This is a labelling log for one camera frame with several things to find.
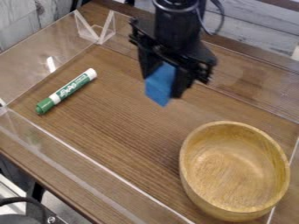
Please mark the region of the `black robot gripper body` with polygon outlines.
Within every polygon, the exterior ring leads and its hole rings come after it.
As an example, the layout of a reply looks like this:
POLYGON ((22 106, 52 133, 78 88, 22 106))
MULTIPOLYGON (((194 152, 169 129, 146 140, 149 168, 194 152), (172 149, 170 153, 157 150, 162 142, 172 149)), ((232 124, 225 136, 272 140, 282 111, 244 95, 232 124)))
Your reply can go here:
POLYGON ((204 27, 205 5, 205 1, 153 1, 153 20, 132 17, 128 35, 136 47, 158 47, 162 63, 173 67, 196 64, 194 80, 204 84, 217 64, 216 56, 201 43, 201 31, 209 35, 217 33, 204 27))

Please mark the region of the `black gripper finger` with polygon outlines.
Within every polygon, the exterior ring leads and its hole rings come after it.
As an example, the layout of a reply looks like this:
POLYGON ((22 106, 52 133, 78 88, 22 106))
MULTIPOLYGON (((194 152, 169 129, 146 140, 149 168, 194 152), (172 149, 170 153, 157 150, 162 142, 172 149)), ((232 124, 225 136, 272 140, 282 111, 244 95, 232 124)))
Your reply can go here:
POLYGON ((172 82, 172 98, 178 99, 182 97, 182 92, 190 87, 196 78, 196 70, 198 66, 189 64, 186 66, 177 66, 174 68, 174 78, 172 82))
POLYGON ((161 57, 158 56, 158 47, 138 46, 137 58, 141 68, 142 79, 150 76, 152 72, 162 64, 161 57))

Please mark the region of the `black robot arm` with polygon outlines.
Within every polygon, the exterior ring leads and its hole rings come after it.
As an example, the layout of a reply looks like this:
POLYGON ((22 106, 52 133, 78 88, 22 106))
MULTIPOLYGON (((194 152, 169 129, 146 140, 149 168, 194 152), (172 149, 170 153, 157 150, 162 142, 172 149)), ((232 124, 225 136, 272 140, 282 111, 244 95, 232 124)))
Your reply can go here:
POLYGON ((153 20, 130 18, 144 93, 157 104, 182 97, 194 81, 206 84, 217 64, 201 43, 206 0, 152 0, 153 20))

